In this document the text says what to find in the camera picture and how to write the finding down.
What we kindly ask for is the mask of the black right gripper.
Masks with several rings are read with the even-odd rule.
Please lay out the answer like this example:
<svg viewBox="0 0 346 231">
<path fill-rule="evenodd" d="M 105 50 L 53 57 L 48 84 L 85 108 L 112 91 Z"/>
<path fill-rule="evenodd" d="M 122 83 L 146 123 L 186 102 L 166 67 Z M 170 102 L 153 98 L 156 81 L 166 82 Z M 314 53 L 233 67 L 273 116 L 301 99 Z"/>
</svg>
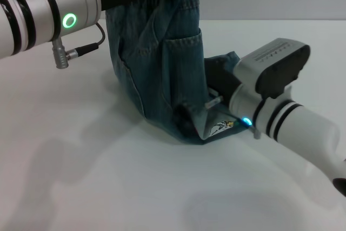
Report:
<svg viewBox="0 0 346 231">
<path fill-rule="evenodd" d="M 208 87 L 223 97 L 231 97 L 241 85 L 240 81 L 221 63 L 208 63 Z M 184 105 L 174 109 L 174 122 L 180 131 L 194 131 L 189 110 Z"/>
</svg>

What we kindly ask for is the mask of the blue denim shorts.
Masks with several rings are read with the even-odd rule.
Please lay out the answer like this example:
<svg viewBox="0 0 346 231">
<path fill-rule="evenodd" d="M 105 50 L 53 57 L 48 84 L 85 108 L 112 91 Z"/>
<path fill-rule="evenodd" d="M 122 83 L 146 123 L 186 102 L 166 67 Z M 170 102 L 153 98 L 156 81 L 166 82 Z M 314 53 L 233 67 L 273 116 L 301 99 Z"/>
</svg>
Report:
<svg viewBox="0 0 346 231">
<path fill-rule="evenodd" d="M 204 57 L 199 0 L 136 0 L 109 9 L 105 15 L 115 74 L 146 120 L 191 144 L 206 144 L 243 131 L 225 131 L 200 143 L 184 135 L 174 122 L 174 109 L 182 100 L 175 82 L 179 66 L 212 59 L 221 60 L 232 71 L 239 61 L 235 52 Z"/>
</svg>

